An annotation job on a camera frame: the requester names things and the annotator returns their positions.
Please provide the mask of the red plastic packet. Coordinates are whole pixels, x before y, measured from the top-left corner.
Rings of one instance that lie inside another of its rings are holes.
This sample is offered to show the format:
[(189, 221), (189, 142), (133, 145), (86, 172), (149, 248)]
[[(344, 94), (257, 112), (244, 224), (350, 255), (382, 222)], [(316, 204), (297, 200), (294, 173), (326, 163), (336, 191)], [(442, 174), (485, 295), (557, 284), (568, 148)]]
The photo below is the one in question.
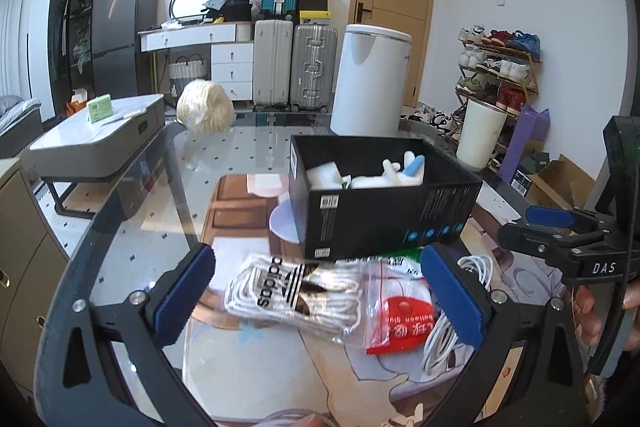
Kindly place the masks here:
[(389, 355), (410, 351), (427, 340), (434, 324), (434, 308), (430, 299), (386, 298), (371, 319), (366, 352), (368, 355)]

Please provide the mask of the adidas bag white laces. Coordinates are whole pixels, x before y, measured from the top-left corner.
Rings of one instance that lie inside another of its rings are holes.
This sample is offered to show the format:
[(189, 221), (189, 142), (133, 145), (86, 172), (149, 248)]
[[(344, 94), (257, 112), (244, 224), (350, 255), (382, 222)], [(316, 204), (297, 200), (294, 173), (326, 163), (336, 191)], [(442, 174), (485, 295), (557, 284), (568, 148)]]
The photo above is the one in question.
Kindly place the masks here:
[(224, 290), (224, 309), (243, 320), (365, 348), (386, 334), (380, 324), (384, 274), (378, 260), (331, 263), (252, 254)]

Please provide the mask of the cream tumbler cup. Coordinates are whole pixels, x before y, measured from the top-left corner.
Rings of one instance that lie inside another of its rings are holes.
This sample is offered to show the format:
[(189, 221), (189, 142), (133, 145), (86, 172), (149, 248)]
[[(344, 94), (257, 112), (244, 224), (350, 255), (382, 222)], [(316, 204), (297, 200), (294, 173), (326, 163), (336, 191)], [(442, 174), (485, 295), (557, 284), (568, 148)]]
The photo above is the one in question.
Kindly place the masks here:
[(506, 112), (471, 98), (466, 104), (457, 160), (474, 171), (484, 169), (506, 122)]

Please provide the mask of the white suitcase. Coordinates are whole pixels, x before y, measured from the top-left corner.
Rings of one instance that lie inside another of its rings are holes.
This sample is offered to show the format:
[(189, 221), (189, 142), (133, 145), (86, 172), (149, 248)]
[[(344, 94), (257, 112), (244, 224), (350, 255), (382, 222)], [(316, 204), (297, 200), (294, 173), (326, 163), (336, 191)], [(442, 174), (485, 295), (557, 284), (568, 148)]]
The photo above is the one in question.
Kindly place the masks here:
[(290, 20), (258, 20), (254, 31), (253, 101), (288, 104), (294, 25)]

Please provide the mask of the white plush toy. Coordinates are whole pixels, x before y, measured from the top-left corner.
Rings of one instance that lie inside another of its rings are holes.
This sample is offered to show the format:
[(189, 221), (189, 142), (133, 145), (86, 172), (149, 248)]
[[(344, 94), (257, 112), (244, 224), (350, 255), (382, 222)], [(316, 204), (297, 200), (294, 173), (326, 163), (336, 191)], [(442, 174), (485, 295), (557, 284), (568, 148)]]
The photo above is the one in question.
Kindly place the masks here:
[(352, 190), (361, 190), (362, 188), (421, 185), (424, 180), (425, 156), (416, 155), (411, 150), (406, 150), (402, 165), (398, 164), (398, 162), (384, 159), (382, 168), (383, 172), (379, 176), (357, 176), (357, 178), (352, 178), (349, 187)]

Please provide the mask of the black refrigerator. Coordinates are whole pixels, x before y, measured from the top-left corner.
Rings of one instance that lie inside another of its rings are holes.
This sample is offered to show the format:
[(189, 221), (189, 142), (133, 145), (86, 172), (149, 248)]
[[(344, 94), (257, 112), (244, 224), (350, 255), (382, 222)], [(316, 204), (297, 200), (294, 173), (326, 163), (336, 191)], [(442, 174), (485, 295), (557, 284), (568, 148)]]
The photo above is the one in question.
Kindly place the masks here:
[(153, 92), (151, 62), (140, 34), (156, 25), (157, 0), (93, 0), (91, 60), (97, 95)]

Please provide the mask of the white foam wrap roll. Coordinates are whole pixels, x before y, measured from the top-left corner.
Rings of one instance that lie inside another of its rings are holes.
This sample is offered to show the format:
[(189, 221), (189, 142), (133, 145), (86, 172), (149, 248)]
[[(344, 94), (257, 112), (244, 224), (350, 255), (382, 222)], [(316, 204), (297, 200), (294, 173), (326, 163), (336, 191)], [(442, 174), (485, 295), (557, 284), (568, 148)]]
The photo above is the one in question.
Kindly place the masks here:
[(312, 191), (341, 190), (343, 177), (334, 161), (326, 162), (306, 171)]

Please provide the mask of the green tissue box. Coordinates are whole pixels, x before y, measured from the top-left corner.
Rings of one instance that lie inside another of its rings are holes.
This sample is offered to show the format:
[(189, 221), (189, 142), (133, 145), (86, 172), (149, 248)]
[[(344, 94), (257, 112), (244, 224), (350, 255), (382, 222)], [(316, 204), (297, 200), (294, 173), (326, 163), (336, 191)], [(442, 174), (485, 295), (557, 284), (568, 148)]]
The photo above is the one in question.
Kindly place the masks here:
[(111, 95), (104, 94), (92, 98), (86, 104), (88, 112), (88, 121), (90, 124), (95, 124), (98, 121), (104, 120), (114, 115), (114, 108)]

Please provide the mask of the open cardboard box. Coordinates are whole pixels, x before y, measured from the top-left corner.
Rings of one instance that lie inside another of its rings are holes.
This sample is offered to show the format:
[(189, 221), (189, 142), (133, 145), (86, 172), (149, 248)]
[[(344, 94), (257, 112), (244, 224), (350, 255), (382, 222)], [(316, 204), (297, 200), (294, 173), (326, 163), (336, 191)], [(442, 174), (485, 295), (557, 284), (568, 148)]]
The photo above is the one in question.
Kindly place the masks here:
[(561, 155), (538, 173), (516, 170), (511, 186), (530, 205), (571, 210), (585, 205), (594, 180), (570, 158)]

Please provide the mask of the white vanity desk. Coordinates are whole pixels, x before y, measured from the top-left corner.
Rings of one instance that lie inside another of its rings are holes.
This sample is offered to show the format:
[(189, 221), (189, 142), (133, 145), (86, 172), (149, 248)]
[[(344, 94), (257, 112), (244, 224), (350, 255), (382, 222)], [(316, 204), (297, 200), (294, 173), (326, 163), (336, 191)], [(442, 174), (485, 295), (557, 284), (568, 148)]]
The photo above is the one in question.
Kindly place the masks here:
[(174, 64), (196, 63), (196, 78), (220, 84), (233, 102), (253, 101), (254, 25), (204, 24), (140, 31), (141, 51), (151, 59), (152, 88), (176, 93), (170, 80)]

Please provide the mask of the grey bed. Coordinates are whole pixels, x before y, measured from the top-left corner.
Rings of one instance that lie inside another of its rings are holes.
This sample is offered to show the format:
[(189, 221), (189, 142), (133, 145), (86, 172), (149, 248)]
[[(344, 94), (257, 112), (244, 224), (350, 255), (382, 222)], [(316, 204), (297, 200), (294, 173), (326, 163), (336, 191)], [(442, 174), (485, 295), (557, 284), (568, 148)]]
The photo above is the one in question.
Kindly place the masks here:
[(25, 147), (43, 134), (38, 98), (23, 100), (17, 95), (2, 95), (0, 120), (0, 158), (20, 155)]

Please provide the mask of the silver suitcase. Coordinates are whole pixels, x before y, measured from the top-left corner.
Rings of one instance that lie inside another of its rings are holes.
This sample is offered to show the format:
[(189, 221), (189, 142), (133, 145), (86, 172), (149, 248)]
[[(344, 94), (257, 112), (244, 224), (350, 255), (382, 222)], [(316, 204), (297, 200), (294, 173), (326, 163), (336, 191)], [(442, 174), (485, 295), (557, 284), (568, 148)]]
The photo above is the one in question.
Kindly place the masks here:
[(332, 101), (337, 31), (330, 26), (300, 24), (293, 38), (290, 105), (293, 112), (320, 110)]

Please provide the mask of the shoe rack with shoes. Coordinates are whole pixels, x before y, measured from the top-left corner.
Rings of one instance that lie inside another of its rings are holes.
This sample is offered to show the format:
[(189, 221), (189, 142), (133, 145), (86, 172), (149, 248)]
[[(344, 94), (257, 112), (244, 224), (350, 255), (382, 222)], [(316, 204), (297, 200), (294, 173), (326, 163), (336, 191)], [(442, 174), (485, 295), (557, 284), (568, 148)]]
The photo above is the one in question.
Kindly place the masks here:
[(486, 30), (482, 25), (462, 28), (458, 40), (460, 77), (454, 93), (460, 107), (454, 112), (449, 139), (458, 142), (466, 106), (483, 102), (506, 114), (489, 160), (498, 165), (506, 156), (515, 124), (526, 103), (539, 94), (536, 72), (541, 64), (541, 41), (535, 34), (514, 30)]

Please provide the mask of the beige side cabinet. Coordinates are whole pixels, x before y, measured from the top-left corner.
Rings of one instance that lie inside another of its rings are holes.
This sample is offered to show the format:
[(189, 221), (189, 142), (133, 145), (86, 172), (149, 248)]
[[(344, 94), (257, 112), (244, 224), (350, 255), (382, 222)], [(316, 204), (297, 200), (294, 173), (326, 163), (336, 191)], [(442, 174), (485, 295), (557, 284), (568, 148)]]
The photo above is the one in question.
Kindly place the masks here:
[(16, 158), (1, 161), (0, 205), (1, 362), (30, 397), (41, 333), (67, 256)]

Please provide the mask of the white cylindrical appliance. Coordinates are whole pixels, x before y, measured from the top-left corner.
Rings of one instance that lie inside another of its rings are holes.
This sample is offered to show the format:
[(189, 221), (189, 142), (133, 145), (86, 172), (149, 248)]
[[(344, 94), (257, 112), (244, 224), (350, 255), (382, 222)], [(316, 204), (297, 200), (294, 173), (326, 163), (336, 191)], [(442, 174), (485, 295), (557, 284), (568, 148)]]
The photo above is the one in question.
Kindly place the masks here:
[(404, 105), (412, 38), (390, 28), (345, 28), (330, 129), (337, 135), (397, 134)]

